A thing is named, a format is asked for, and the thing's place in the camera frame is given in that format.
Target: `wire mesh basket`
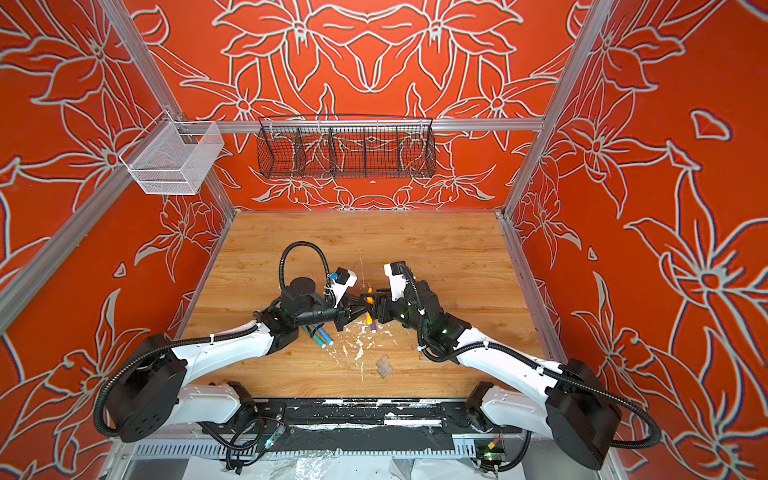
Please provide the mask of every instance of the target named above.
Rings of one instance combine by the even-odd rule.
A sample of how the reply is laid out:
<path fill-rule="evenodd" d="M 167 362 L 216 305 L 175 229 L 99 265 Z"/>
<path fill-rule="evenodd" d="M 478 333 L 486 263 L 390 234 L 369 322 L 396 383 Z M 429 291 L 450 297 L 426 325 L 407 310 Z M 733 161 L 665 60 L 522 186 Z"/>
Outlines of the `wire mesh basket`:
<path fill-rule="evenodd" d="M 162 122 L 150 143 L 125 166 L 146 194 L 194 195 L 224 147 L 216 122 L 198 136 L 179 134 L 172 121 Z"/>
<path fill-rule="evenodd" d="M 429 118 L 334 115 L 323 121 L 262 117 L 259 173 L 267 178 L 399 178 L 435 174 Z"/>

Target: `wooden tabletop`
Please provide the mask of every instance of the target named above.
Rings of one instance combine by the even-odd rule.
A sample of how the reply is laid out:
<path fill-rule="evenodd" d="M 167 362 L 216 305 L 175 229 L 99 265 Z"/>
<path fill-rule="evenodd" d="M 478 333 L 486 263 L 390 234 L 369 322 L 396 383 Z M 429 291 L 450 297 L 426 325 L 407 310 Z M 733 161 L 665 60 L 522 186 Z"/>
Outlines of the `wooden tabletop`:
<path fill-rule="evenodd" d="M 427 280 L 442 307 L 483 333 L 522 352 L 542 357 L 537 333 L 493 213 L 344 212 L 239 213 L 184 330 L 207 336 L 251 320 L 280 295 L 277 266 L 297 240 L 317 244 L 331 271 L 353 270 L 351 293 L 389 287 L 384 264 L 404 260 L 417 280 Z M 289 283 L 309 276 L 323 285 L 317 254 L 294 249 L 286 262 Z M 197 381 L 243 383 L 254 396 L 462 397 L 493 379 L 451 362 L 432 363 L 414 350 L 415 332 L 399 323 L 372 333 L 362 319 L 321 349 L 308 335 L 273 355 L 219 369 Z M 376 363 L 392 368 L 384 379 Z"/>

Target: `red floral wallpaper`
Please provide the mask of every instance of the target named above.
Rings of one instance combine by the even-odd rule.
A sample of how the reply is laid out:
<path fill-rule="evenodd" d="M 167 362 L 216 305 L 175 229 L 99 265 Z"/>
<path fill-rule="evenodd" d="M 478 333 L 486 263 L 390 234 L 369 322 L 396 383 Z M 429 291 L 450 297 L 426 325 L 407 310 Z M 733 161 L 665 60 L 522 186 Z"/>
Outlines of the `red floral wallpaper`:
<path fill-rule="evenodd" d="M 543 115 L 587 0 L 127 0 L 184 113 Z M 431 180 L 267 180 L 253 135 L 217 173 L 243 210 L 500 207 L 532 133 L 438 137 Z"/>
<path fill-rule="evenodd" d="M 148 335 L 173 337 L 225 220 L 132 184 L 2 335 L 0 478 L 95 478 L 94 397 Z"/>
<path fill-rule="evenodd" d="M 0 4 L 0 290 L 160 108 L 96 0 Z"/>
<path fill-rule="evenodd" d="M 768 472 L 767 42 L 765 2 L 617 2 L 515 211 L 565 352 L 664 430 L 631 478 Z"/>

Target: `black wire basket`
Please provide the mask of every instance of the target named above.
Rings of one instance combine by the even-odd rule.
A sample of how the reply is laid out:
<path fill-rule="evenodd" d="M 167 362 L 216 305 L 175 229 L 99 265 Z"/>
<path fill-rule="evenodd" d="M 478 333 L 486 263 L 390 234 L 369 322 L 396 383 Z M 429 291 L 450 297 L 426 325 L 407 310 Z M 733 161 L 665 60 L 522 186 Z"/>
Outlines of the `black wire basket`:
<path fill-rule="evenodd" d="M 259 173 L 266 178 L 429 178 L 430 118 L 369 115 L 261 117 Z"/>

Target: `white wire basket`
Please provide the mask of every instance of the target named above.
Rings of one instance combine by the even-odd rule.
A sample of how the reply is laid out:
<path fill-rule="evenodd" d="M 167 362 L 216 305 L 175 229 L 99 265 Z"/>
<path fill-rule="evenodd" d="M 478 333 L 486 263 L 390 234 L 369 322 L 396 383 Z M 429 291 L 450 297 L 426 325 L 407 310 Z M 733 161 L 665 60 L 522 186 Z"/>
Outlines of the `white wire basket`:
<path fill-rule="evenodd" d="M 146 194 L 195 195 L 224 147 L 216 122 L 196 144 L 184 141 L 174 122 L 157 128 L 149 145 L 125 166 Z"/>

